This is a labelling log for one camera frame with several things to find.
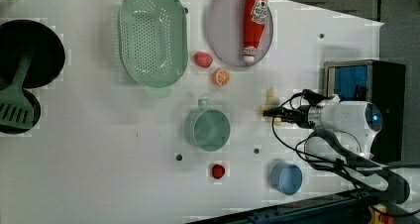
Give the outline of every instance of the white robotic arm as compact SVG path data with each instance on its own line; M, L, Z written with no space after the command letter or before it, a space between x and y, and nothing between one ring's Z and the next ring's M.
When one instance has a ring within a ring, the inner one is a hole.
M370 160L371 145L382 125L380 111L373 104L340 102L338 96L326 98L307 89L287 101L299 96L310 105L280 106L263 114L315 130L304 146L309 165L332 171L407 212L420 207L419 168L389 168Z

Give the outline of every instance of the green colander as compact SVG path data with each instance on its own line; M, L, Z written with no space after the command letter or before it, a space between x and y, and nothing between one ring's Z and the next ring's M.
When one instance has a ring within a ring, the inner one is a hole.
M147 95L167 97L188 64L186 15L179 0L124 0L121 58Z

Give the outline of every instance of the green cup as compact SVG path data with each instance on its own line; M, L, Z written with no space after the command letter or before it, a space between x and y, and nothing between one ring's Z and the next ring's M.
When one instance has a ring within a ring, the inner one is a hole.
M228 142L231 124L224 113L208 108L209 100L198 100L198 111L190 114L187 136L197 147L215 152Z

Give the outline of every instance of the green spatula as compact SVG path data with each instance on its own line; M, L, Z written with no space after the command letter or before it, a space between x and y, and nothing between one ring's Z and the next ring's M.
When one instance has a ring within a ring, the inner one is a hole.
M21 57L12 84L0 91L0 125L31 129L34 107L25 97L22 84L28 73L35 50L29 47Z

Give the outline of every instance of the blue bowl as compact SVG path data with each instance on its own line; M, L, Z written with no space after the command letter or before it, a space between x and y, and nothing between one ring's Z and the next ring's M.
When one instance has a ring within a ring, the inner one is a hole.
M302 180L302 170L296 165L279 163L271 171L272 187L286 195L296 193L302 185Z

